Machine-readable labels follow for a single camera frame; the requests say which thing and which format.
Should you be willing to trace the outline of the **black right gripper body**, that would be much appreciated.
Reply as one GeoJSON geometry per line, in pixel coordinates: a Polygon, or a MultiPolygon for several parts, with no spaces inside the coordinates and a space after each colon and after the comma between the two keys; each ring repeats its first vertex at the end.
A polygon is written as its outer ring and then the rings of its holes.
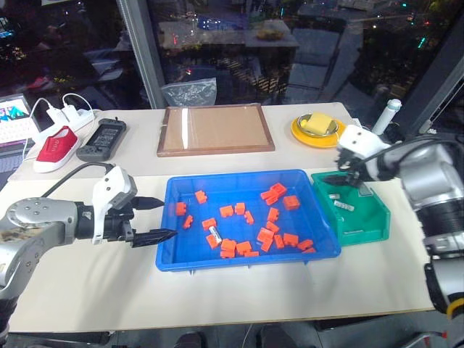
{"type": "Polygon", "coordinates": [[[366,179],[365,162],[356,156],[356,154],[348,149],[339,151],[339,158],[336,161],[340,172],[347,175],[348,172],[358,171],[362,176],[362,180],[366,179]]]}

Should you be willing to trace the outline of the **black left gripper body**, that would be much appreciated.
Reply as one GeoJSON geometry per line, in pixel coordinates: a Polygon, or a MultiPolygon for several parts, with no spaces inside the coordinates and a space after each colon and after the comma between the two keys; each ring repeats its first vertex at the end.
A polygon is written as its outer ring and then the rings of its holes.
{"type": "Polygon", "coordinates": [[[103,239],[106,241],[124,241],[132,243],[135,230],[131,221],[134,219],[132,199],[121,208],[111,208],[104,219],[103,239]]]}

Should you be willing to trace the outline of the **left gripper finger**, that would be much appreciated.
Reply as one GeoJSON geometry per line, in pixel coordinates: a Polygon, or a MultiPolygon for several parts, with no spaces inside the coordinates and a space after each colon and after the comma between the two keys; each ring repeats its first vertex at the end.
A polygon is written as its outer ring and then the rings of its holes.
{"type": "Polygon", "coordinates": [[[163,207],[164,202],[154,197],[135,196],[131,199],[131,205],[135,210],[153,210],[163,207]]]}
{"type": "Polygon", "coordinates": [[[157,245],[178,234],[177,231],[168,228],[151,229],[146,233],[135,233],[131,242],[132,248],[157,245]]]}

